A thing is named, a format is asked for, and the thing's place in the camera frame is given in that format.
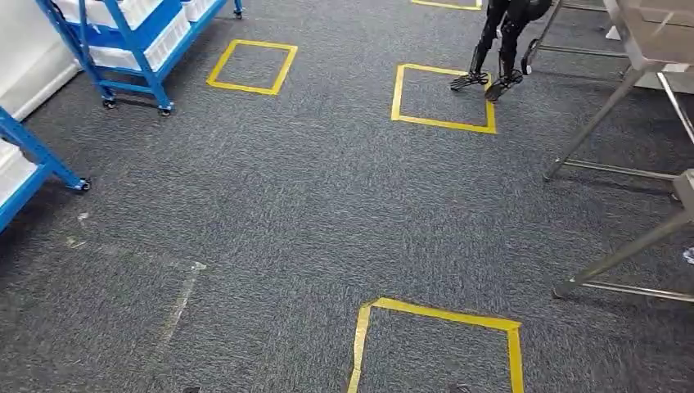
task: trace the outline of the metal table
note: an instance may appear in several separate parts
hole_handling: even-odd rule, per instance
[[[537,51],[541,49],[594,56],[623,57],[631,61],[630,67],[624,72],[624,79],[621,85],[612,93],[602,109],[578,131],[569,146],[552,162],[552,165],[544,174],[544,178],[545,180],[551,179],[563,165],[569,165],[644,178],[674,180],[676,176],[672,174],[604,165],[569,158],[600,122],[605,119],[616,104],[626,96],[636,82],[649,72],[657,74],[660,84],[668,95],[668,99],[682,121],[689,138],[694,143],[694,125],[692,125],[692,121],[675,96],[666,76],[669,72],[691,72],[694,75],[694,67],[692,67],[694,65],[694,51],[691,50],[691,43],[694,42],[694,27],[647,21],[644,14],[642,14],[643,9],[638,8],[641,2],[649,2],[649,7],[651,7],[651,10],[655,10],[655,12],[668,13],[669,11],[675,11],[678,12],[676,15],[694,16],[694,2],[691,0],[603,0],[603,2],[605,3],[605,9],[567,4],[564,0],[557,0],[554,11],[550,15],[543,32],[530,44],[521,62],[524,72],[529,73],[530,63]],[[543,40],[556,19],[557,13],[563,7],[588,11],[607,11],[610,14],[612,23],[620,34],[622,44],[624,45],[624,53],[544,45]]]
[[[687,293],[633,287],[629,285],[615,284],[612,282],[592,281],[592,279],[597,275],[613,269],[615,266],[618,266],[624,262],[631,255],[635,255],[639,251],[656,244],[669,235],[676,233],[685,225],[694,221],[694,169],[689,169],[677,176],[674,179],[673,184],[679,199],[683,203],[683,211],[677,213],[664,223],[658,225],[650,232],[645,233],[636,240],[622,246],[614,254],[607,256],[603,260],[590,264],[587,268],[581,270],[574,277],[554,287],[552,294],[555,297],[562,298],[576,287],[582,286],[694,303],[694,296]]]

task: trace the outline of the white wall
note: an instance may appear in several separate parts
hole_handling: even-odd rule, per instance
[[[25,118],[79,70],[34,0],[0,0],[0,106]]]

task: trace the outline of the white plastic bin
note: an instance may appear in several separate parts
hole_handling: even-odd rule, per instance
[[[145,50],[145,58],[153,71],[159,70],[190,29],[186,12],[181,10]],[[97,66],[141,70],[130,51],[114,47],[89,47],[89,52]]]
[[[191,22],[197,22],[212,7],[214,0],[187,0],[181,1],[186,10],[186,16]]]
[[[0,139],[0,206],[17,191],[36,170],[19,147]]]
[[[95,25],[109,26],[117,29],[106,4],[97,0],[84,0],[87,8],[87,21]],[[65,20],[79,23],[79,0],[54,0],[61,9]],[[118,0],[120,10],[125,16],[130,29],[135,30],[161,3],[161,0]]]

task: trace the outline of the black robot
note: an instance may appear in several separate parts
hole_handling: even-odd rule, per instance
[[[470,72],[451,82],[452,90],[460,90],[471,84],[487,84],[489,76],[482,72],[484,59],[497,38],[497,27],[501,24],[501,49],[499,49],[499,77],[484,93],[487,101],[497,101],[509,88],[523,80],[523,74],[513,68],[516,62],[518,36],[533,20],[541,18],[552,0],[489,0],[487,22],[482,30],[482,38],[475,47]]]

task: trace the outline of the yellow floor tape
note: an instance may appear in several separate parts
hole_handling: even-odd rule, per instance
[[[282,63],[282,68],[280,68],[280,72],[277,75],[277,78],[275,79],[275,82],[273,83],[273,86],[271,88],[256,88],[254,86],[244,86],[244,85],[240,85],[240,84],[228,84],[225,82],[219,82],[217,80],[219,73],[222,72],[222,67],[224,67],[224,65],[227,64],[229,57],[232,55],[232,52],[234,52],[234,49],[239,44],[252,45],[252,46],[256,46],[256,47],[274,47],[276,49],[283,49],[285,51],[288,51],[286,58],[284,60],[284,63]],[[298,51],[298,50],[299,50],[298,47],[296,47],[294,45],[286,45],[284,43],[266,43],[264,41],[249,41],[247,39],[234,39],[229,43],[227,50],[224,51],[224,53],[222,53],[222,56],[219,58],[219,61],[217,61],[217,64],[212,69],[210,76],[207,77],[207,84],[210,86],[214,86],[216,88],[228,88],[230,90],[242,90],[244,92],[270,94],[273,96],[277,95],[280,92],[280,88],[282,87],[282,83],[284,82],[284,79],[286,78],[286,74],[289,72],[289,67],[291,66],[291,62],[294,61],[294,56],[296,56],[296,51]]]
[[[372,307],[392,309],[395,311],[402,311],[404,313],[424,315],[426,317],[441,318],[448,321],[467,323],[470,325],[497,329],[506,332],[508,340],[508,367],[511,374],[511,392],[523,393],[521,339],[518,336],[518,328],[521,327],[520,322],[502,318],[480,317],[478,315],[455,313],[453,311],[433,309],[431,307],[424,307],[421,305],[411,305],[400,300],[388,299],[386,297],[368,302],[359,308],[357,330],[354,334],[354,369],[352,370],[352,377],[349,379],[347,393],[357,393],[359,378],[362,376],[364,342],[367,338],[369,317],[371,316]]]
[[[412,0],[412,2],[422,6],[452,8],[453,10],[479,11],[482,9],[482,0],[477,0],[474,6],[458,6],[457,4],[449,4],[447,2],[425,2],[422,0]]]
[[[454,121],[441,121],[434,119],[424,119],[421,117],[406,116],[400,114],[400,105],[403,100],[403,81],[405,77],[405,70],[422,70],[435,72],[438,74],[447,75],[467,75],[467,72],[460,70],[448,70],[439,67],[430,67],[428,65],[418,65],[418,64],[400,64],[395,71],[395,88],[393,91],[393,104],[390,108],[390,119],[395,121],[407,121],[408,123],[433,125],[435,127],[445,127],[447,129],[464,129],[466,131],[473,131],[476,133],[497,133],[496,116],[494,114],[494,105],[484,100],[484,108],[487,114],[487,124],[486,125],[476,125],[476,124],[466,124],[457,123]],[[489,82],[484,86],[486,90],[492,85],[492,79],[489,78]]]

